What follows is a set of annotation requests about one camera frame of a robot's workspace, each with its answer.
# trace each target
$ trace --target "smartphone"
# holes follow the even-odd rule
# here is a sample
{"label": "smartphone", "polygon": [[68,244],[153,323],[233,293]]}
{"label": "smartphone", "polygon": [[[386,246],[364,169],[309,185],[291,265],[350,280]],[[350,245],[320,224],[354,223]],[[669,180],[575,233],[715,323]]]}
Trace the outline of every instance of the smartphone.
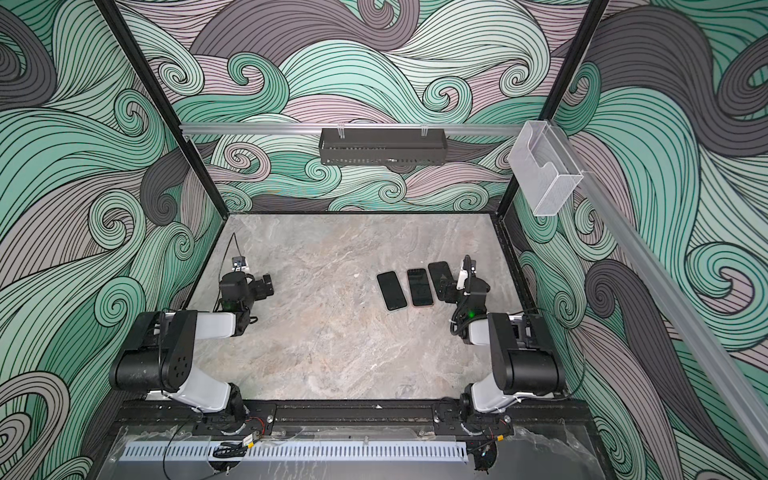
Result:
{"label": "smartphone", "polygon": [[397,280],[397,273],[384,272],[376,275],[376,279],[379,281],[379,288],[382,289],[382,296],[384,297],[384,303],[386,303],[386,309],[392,312],[408,306],[406,296],[402,293],[400,287],[400,280]]}
{"label": "smartphone", "polygon": [[413,306],[428,306],[434,303],[425,269],[412,268],[408,270],[408,285],[411,287],[411,304]]}
{"label": "smartphone", "polygon": [[429,276],[432,278],[432,285],[435,286],[435,295],[437,300],[445,301],[445,289],[453,283],[453,274],[448,262],[432,262],[429,268]]}

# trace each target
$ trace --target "green wave wallpaper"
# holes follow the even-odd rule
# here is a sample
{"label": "green wave wallpaper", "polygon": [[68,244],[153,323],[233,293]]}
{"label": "green wave wallpaper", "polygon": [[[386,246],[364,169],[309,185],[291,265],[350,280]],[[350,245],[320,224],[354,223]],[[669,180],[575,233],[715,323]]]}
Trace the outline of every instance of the green wave wallpaper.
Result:
{"label": "green wave wallpaper", "polygon": [[[118,4],[182,122],[521,124],[588,0]],[[446,165],[387,168],[324,166],[313,136],[196,136],[234,211],[495,211],[514,141],[454,137]]]}
{"label": "green wave wallpaper", "polygon": [[[555,120],[587,170],[768,400],[768,2],[609,12]],[[768,478],[768,468],[576,190],[511,229],[577,397],[618,478]]]}
{"label": "green wave wallpaper", "polygon": [[92,0],[0,0],[0,476],[84,478],[137,313],[221,217]]}

